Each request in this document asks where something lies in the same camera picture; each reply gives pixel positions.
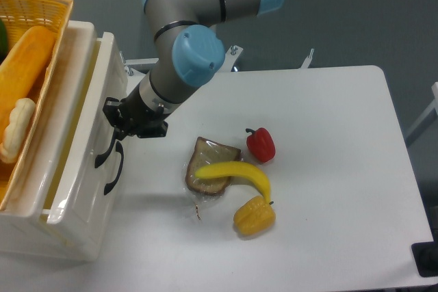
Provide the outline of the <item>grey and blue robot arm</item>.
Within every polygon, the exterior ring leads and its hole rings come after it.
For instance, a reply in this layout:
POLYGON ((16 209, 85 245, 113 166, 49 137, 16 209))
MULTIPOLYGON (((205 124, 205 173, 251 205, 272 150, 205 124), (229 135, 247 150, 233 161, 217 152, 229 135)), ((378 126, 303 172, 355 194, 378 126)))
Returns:
POLYGON ((225 49, 213 26, 278 10, 284 0, 141 0, 158 53, 154 67, 103 111, 113 137, 163 137, 167 117, 222 67, 225 49))

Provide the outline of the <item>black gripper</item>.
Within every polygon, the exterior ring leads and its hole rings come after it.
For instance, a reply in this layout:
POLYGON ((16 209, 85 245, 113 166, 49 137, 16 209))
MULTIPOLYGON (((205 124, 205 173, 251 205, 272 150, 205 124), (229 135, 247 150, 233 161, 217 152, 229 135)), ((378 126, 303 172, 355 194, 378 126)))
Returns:
POLYGON ((165 119, 165 107, 158 105, 151 109, 144 103, 140 95, 140 87, 136 86, 128 97, 121 101, 107 97, 103 104, 103 113, 114 128, 115 139, 123 141, 126 136, 139 138, 165 137, 168 123, 165 119))

